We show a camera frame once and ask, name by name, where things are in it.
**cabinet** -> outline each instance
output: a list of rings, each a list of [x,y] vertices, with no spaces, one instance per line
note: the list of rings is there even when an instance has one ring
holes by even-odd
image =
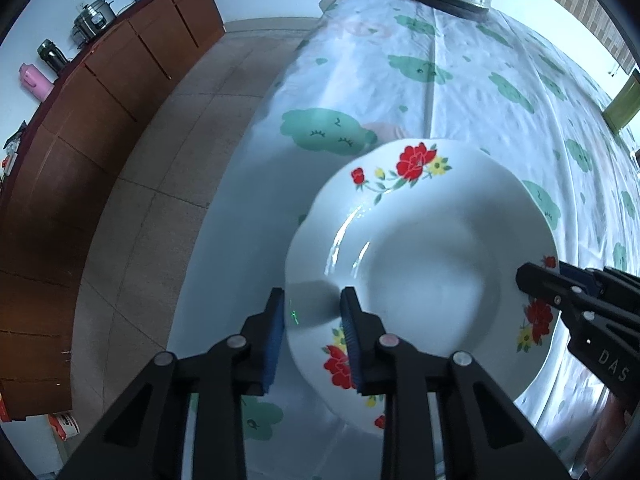
[[[15,419],[71,409],[78,288],[140,134],[224,30],[213,0],[140,0],[63,70],[0,194],[0,394]]]

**pink pitcher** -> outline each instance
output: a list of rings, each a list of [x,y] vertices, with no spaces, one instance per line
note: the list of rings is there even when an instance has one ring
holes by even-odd
[[[20,67],[20,82],[40,102],[43,102],[53,90],[53,83],[32,64],[22,64]]]

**plate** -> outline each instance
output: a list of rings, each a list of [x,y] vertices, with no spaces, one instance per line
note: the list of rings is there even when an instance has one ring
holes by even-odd
[[[545,216],[514,174],[448,139],[389,142],[316,196],[286,260],[287,339],[329,409],[382,436],[383,396],[354,389],[338,298],[423,352],[471,353],[516,399],[542,368],[558,314],[518,290],[526,262],[557,270]]]

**tablecloth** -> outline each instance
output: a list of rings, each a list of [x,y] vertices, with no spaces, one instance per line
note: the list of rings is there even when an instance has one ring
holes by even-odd
[[[526,184],[562,260],[638,273],[635,139],[629,129],[610,133],[600,115],[610,98],[564,53],[496,10],[476,23],[413,0],[322,7],[209,206],[169,350],[204,352],[262,310],[271,287],[284,286],[287,248],[322,184],[400,137],[457,139],[487,152]],[[516,404],[570,464],[604,388],[566,352],[567,340],[559,326],[537,383]],[[379,475],[382,440],[327,409],[286,342],[270,393],[245,398],[243,413],[250,478]]]

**red flower decoration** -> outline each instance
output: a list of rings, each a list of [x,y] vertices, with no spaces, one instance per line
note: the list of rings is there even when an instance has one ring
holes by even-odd
[[[556,268],[556,257],[555,256],[545,256],[542,259],[542,263],[545,264],[545,267],[548,267],[549,269],[555,269]]]
[[[364,170],[362,168],[356,168],[351,171],[351,178],[356,186],[359,186],[364,182]]]
[[[355,388],[355,384],[351,381],[351,368],[347,355],[337,346],[327,345],[326,348],[331,357],[324,363],[324,368],[331,372],[331,382],[345,390]]]
[[[396,164],[398,175],[406,180],[416,180],[422,174],[422,167],[436,158],[437,150],[427,150],[424,142],[417,146],[407,146]]]
[[[551,307],[543,300],[533,300],[524,309],[527,320],[531,323],[531,336],[535,344],[540,344],[540,337],[549,333],[549,323],[554,320]]]

